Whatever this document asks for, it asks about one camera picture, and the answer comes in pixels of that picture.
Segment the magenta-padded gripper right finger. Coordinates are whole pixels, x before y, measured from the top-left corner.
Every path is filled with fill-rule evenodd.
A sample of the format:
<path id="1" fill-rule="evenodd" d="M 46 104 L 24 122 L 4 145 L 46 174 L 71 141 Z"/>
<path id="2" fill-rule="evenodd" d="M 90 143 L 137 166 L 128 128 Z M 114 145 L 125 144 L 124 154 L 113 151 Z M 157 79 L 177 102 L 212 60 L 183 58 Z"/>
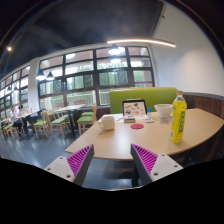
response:
<path id="1" fill-rule="evenodd" d="M 147 185 L 182 169 L 182 166 L 167 154 L 157 155 L 136 144 L 131 145 L 130 153 L 134 161 L 133 186 L 138 186 L 138 179 Z"/>

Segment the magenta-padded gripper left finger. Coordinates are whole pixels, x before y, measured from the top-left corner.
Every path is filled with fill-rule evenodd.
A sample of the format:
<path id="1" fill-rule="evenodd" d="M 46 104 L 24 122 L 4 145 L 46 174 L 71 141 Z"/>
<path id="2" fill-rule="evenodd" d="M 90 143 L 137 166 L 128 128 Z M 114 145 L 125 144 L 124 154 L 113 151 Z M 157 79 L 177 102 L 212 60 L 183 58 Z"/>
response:
<path id="1" fill-rule="evenodd" d="M 68 157 L 59 156 L 45 170 L 82 186 L 93 156 L 94 146 L 90 144 Z"/>

